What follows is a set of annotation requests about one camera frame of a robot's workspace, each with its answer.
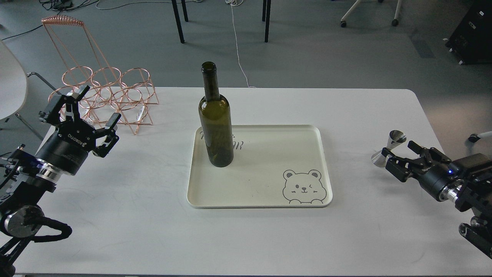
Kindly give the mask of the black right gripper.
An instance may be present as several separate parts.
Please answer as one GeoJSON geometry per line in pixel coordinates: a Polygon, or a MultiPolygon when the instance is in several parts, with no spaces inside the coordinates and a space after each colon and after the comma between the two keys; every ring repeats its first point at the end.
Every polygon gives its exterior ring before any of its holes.
{"type": "Polygon", "coordinates": [[[421,147],[413,140],[408,142],[407,147],[418,154],[419,158],[401,158],[388,151],[386,147],[382,149],[387,158],[385,169],[396,179],[400,182],[406,182],[409,178],[416,179],[421,188],[438,202],[448,200],[450,192],[461,189],[463,181],[458,179],[457,172],[450,168],[452,160],[448,156],[435,147],[421,147]]]}

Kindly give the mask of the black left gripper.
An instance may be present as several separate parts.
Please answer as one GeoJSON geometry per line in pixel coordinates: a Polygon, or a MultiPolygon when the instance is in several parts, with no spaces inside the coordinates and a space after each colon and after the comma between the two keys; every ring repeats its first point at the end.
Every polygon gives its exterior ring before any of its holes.
{"type": "Polygon", "coordinates": [[[39,120],[56,127],[55,132],[37,151],[36,157],[54,165],[68,175],[75,175],[86,160],[88,152],[104,158],[116,145],[116,134],[120,113],[113,113],[104,128],[95,128],[83,122],[79,113],[79,102],[90,86],[86,85],[75,93],[55,95],[47,107],[38,114],[39,120]],[[99,146],[97,139],[104,137],[99,146]]]}

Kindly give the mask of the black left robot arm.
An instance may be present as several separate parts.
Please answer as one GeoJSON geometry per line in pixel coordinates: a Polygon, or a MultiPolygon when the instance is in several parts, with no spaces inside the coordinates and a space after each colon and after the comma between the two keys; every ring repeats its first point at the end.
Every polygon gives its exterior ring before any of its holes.
{"type": "Polygon", "coordinates": [[[14,262],[30,242],[54,242],[67,239],[72,228],[44,215],[38,202],[45,192],[54,192],[62,175],[75,175],[93,152],[104,158],[118,142],[116,125],[120,113],[113,113],[103,128],[86,123],[79,113],[79,102],[90,90],[84,86],[77,92],[56,95],[39,119],[55,127],[55,131],[35,155],[20,145],[7,158],[4,188],[1,196],[1,232],[10,240],[1,247],[1,276],[15,274],[14,262]]]}

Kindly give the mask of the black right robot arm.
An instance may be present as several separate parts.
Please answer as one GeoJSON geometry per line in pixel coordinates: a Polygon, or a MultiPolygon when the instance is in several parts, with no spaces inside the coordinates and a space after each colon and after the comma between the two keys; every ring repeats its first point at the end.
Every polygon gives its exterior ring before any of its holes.
{"type": "Polygon", "coordinates": [[[417,159],[396,156],[384,147],[387,158],[385,168],[400,182],[414,178],[420,187],[434,200],[450,200],[460,212],[471,209],[470,224],[462,223],[459,232],[468,242],[486,256],[492,254],[492,162],[484,154],[477,153],[451,160],[438,149],[421,147],[414,141],[408,148],[418,154],[417,159]]]}

